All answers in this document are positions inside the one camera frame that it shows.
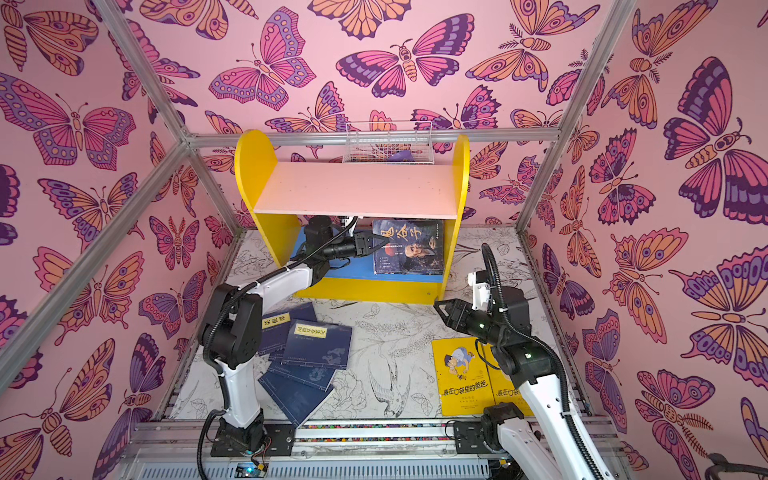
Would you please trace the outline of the dark portrait book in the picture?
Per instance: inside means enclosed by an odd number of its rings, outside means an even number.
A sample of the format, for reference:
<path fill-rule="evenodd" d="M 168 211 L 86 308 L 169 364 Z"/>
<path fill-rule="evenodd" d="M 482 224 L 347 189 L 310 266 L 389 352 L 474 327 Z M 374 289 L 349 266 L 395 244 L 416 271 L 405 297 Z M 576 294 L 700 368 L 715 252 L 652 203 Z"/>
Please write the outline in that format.
<path fill-rule="evenodd" d="M 444 273 L 442 220 L 375 219 L 372 232 L 388 242 L 373 254 L 377 275 L 428 275 Z"/>

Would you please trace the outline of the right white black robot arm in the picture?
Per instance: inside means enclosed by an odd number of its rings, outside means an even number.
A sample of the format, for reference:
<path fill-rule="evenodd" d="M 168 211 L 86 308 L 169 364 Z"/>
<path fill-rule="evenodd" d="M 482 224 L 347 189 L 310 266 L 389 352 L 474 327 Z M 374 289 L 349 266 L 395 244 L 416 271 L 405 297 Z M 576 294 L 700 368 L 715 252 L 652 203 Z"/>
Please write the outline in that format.
<path fill-rule="evenodd" d="M 484 268 L 469 275 L 470 302 L 437 301 L 446 327 L 488 345 L 533 413 L 532 428 L 519 407 L 502 403 L 481 416 L 482 439 L 504 453 L 527 479 L 610 479 L 613 474 L 570 399 L 568 376 L 555 350 L 532 333 L 529 301 L 505 286 L 492 248 L 482 244 Z"/>

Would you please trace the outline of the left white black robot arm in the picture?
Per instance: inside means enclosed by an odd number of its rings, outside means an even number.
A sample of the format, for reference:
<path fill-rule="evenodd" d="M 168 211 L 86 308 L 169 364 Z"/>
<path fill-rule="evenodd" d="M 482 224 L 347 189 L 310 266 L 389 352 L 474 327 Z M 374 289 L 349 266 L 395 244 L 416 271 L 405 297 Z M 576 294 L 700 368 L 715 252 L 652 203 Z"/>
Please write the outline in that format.
<path fill-rule="evenodd" d="M 304 227 L 304 244 L 286 266 L 244 286 L 221 284 L 214 290 L 197 339 L 202 359 L 217 376 L 223 406 L 206 417 L 198 446 L 203 446 L 214 419 L 219 420 L 213 448 L 224 453 L 258 452 L 265 445 L 251 361 L 260 347 L 263 317 L 293 294 L 320 282 L 335 260 L 368 257 L 389 239 L 369 230 L 355 233 L 352 218 L 335 231 L 328 216 L 316 216 Z"/>

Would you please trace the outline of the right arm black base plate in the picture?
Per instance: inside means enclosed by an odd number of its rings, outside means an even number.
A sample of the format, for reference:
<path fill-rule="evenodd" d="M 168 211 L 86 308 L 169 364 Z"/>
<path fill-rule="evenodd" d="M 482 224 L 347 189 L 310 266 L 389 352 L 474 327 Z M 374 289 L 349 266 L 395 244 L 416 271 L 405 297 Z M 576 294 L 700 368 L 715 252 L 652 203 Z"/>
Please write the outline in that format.
<path fill-rule="evenodd" d="M 491 454 L 494 450 L 487 443 L 480 420 L 456 420 L 450 422 L 455 450 L 458 454 Z"/>

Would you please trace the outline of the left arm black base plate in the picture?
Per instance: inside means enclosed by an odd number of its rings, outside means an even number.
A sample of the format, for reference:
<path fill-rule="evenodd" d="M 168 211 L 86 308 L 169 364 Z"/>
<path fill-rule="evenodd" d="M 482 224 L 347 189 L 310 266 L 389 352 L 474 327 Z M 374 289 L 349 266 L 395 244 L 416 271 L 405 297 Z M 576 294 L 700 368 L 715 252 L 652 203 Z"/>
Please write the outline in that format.
<path fill-rule="evenodd" d="M 217 457 L 290 456 L 295 428 L 291 424 L 259 424 L 238 428 L 221 423 L 210 455 Z"/>

